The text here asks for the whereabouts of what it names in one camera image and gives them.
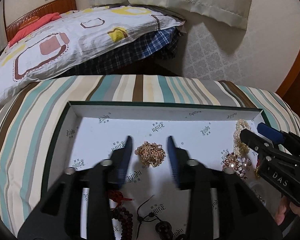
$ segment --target pearl necklace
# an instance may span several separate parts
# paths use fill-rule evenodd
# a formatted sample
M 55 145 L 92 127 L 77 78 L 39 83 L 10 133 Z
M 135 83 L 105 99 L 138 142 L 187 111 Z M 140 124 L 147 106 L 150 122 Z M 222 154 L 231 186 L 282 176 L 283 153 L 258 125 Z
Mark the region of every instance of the pearl necklace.
M 247 121 L 239 119 L 235 125 L 235 132 L 233 134 L 233 152 L 238 158 L 242 158 L 250 151 L 250 148 L 240 140 L 240 132 L 243 129 L 251 131 L 251 127 L 248 125 Z

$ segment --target striped fabric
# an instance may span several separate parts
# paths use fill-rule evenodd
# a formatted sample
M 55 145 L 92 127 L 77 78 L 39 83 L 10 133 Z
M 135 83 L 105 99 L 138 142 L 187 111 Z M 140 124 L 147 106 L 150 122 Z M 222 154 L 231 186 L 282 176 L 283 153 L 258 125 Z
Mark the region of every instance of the striped fabric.
M 72 76 L 34 82 L 0 111 L 0 218 L 17 235 L 40 199 L 48 147 L 68 101 L 169 102 L 264 109 L 271 126 L 300 136 L 300 119 L 275 93 L 181 77 Z

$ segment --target blue plaid sheet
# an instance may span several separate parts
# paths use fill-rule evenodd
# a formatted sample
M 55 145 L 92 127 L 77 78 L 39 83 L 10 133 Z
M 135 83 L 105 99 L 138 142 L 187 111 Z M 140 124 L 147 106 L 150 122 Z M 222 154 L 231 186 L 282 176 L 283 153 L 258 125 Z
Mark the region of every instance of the blue plaid sheet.
M 179 36 L 176 27 L 146 33 L 132 43 L 76 65 L 58 77 L 107 75 L 152 54 L 158 59 L 174 58 Z

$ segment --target headboard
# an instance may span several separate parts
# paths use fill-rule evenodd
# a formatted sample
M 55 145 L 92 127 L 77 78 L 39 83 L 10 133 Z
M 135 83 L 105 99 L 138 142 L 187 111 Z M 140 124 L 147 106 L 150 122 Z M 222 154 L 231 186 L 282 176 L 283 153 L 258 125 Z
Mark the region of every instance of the headboard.
M 75 5 L 75 0 L 55 0 L 53 2 L 42 5 L 37 9 L 34 9 L 31 12 L 23 15 L 18 20 L 14 21 L 8 27 L 6 27 L 8 42 L 11 41 L 11 39 L 16 35 L 21 24 L 31 17 L 34 16 L 42 17 L 48 13 L 55 13 L 55 12 L 61 14 L 76 9 L 77 7 Z

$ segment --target gold brooch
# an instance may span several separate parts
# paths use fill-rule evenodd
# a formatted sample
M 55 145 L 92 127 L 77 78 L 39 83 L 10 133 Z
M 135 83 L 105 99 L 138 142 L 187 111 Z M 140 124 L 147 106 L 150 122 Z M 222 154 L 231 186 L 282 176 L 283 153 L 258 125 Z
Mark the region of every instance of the gold brooch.
M 141 156 L 144 165 L 149 166 L 151 164 L 153 167 L 159 166 L 166 156 L 161 144 L 148 142 L 144 142 L 134 153 Z

